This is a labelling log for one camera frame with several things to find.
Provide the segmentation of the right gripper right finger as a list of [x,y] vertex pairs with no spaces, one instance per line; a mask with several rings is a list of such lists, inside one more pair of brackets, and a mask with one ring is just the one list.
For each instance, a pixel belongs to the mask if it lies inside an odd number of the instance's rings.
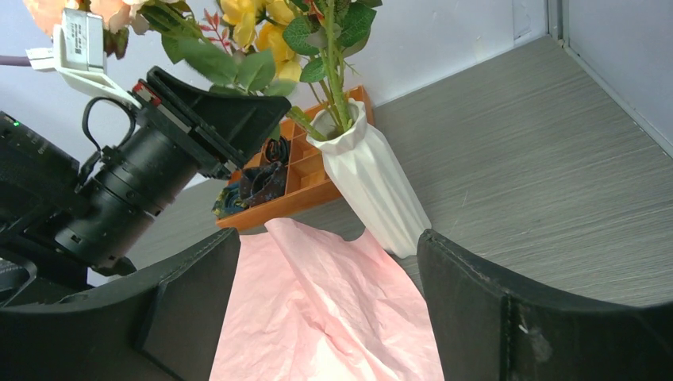
[[417,263],[446,380],[669,380],[672,305],[547,286],[427,229]]

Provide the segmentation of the pink and white flower bunch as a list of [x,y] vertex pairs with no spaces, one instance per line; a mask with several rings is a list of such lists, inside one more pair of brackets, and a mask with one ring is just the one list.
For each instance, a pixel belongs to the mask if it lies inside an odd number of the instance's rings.
[[345,72],[356,69],[346,59],[367,44],[381,1],[286,1],[294,18],[284,29],[287,45],[307,58],[299,81],[320,85],[325,98],[319,101],[327,114],[325,131],[317,118],[294,106],[288,116],[309,137],[331,140],[350,130],[354,117],[348,110],[350,94],[344,89]]

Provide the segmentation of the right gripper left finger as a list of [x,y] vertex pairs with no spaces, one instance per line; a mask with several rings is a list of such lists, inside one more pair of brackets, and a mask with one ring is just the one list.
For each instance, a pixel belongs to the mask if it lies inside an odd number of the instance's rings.
[[4,380],[207,380],[240,252],[224,229],[86,291],[34,281],[1,309]]

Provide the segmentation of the white ribbed ceramic vase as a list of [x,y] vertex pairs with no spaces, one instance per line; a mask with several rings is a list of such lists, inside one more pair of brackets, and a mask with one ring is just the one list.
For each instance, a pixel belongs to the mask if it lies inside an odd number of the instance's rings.
[[325,172],[383,249],[401,259],[414,256],[431,222],[386,137],[368,122],[366,104],[350,99],[348,111],[353,125],[339,136],[329,113],[319,111],[311,125],[332,138],[307,141],[321,151]]

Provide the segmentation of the pink wrapping paper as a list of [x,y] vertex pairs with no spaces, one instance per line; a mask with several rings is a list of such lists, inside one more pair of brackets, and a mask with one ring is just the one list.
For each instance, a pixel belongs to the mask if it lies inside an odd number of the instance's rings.
[[370,233],[243,235],[213,380],[441,380],[421,292]]

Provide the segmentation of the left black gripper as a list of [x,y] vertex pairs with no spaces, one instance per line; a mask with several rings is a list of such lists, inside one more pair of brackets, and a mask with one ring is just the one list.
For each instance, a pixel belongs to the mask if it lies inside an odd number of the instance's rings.
[[193,87],[160,67],[131,90],[135,133],[104,147],[102,166],[80,194],[81,215],[61,217],[55,242],[101,273],[120,260],[196,176],[229,179],[290,109],[283,96],[231,95]]

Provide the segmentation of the yellow flower stem bunch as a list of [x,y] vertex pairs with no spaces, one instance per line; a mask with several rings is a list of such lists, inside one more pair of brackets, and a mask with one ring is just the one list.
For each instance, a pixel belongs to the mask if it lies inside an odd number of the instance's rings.
[[220,0],[222,20],[231,29],[230,39],[244,52],[269,50],[275,62],[275,77],[298,82],[299,54],[283,38],[290,23],[305,12],[292,1]]

